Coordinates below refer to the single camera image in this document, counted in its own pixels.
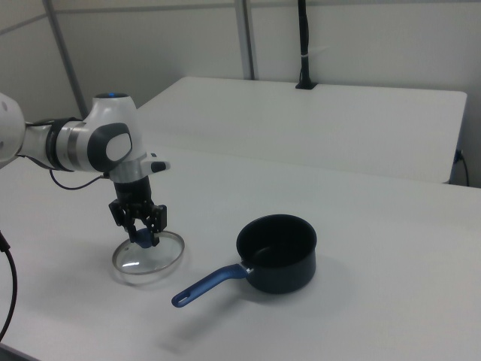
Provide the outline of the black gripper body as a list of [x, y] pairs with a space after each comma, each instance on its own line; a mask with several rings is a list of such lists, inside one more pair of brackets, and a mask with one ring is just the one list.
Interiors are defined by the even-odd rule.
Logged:
[[142, 178], [130, 183], [114, 183], [116, 200], [113, 202], [115, 210], [133, 209], [151, 211], [154, 203], [149, 178]]

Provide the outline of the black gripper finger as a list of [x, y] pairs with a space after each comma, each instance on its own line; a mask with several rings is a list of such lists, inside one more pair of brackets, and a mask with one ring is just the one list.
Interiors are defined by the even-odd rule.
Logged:
[[137, 229], [135, 226], [135, 218], [130, 214], [129, 210], [125, 210], [119, 200], [114, 200], [108, 205], [115, 224], [129, 235], [130, 242], [137, 241]]
[[167, 226], [167, 206], [150, 205], [147, 208], [146, 229], [149, 246], [156, 246], [159, 243], [159, 233]]

